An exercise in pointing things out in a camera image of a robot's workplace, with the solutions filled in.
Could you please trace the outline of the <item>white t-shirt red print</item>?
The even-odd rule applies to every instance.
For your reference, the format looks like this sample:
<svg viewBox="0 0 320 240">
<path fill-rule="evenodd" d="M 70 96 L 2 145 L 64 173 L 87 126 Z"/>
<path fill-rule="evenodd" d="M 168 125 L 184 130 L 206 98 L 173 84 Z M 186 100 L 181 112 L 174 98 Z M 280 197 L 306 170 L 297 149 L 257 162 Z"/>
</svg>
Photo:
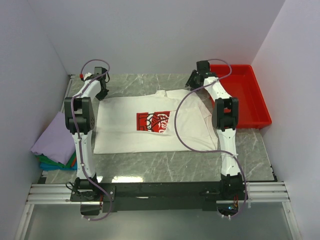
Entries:
<svg viewBox="0 0 320 240">
<path fill-rule="evenodd" d="M 218 148 L 211 113 L 196 93 L 158 90 L 99 103 L 94 154 L 181 152 Z"/>
</svg>

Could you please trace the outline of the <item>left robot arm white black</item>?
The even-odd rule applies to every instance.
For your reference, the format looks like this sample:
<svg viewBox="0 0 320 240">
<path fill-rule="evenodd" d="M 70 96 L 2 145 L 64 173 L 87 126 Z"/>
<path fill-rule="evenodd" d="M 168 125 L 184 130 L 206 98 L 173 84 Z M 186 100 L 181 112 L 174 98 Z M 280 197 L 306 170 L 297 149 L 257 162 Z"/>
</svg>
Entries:
<svg viewBox="0 0 320 240">
<path fill-rule="evenodd" d="M 64 99 L 65 126 L 72 135 L 77 160 L 76 178 L 79 180 L 96 180 L 96 169 L 92 157 L 92 133 L 96 126 L 93 100 L 104 100 L 109 90 L 108 70 L 95 67 L 94 73 L 81 75 L 82 88 L 74 95 Z"/>
</svg>

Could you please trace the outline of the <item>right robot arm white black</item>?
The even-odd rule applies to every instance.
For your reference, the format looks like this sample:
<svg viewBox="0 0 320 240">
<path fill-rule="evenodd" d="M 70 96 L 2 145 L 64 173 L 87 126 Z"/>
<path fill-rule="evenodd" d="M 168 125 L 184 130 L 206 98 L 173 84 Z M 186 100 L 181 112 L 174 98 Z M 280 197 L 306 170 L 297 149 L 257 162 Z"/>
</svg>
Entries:
<svg viewBox="0 0 320 240">
<path fill-rule="evenodd" d="M 222 86 L 216 73 L 211 71 L 208 60 L 196 63 L 186 86 L 192 90 L 204 87 L 214 102 L 212 126 L 218 135 L 221 150 L 221 186 L 222 198 L 230 200 L 237 194 L 237 187 L 243 184 L 243 175 L 236 158 L 236 128 L 239 122 L 239 100 L 232 97 Z"/>
</svg>

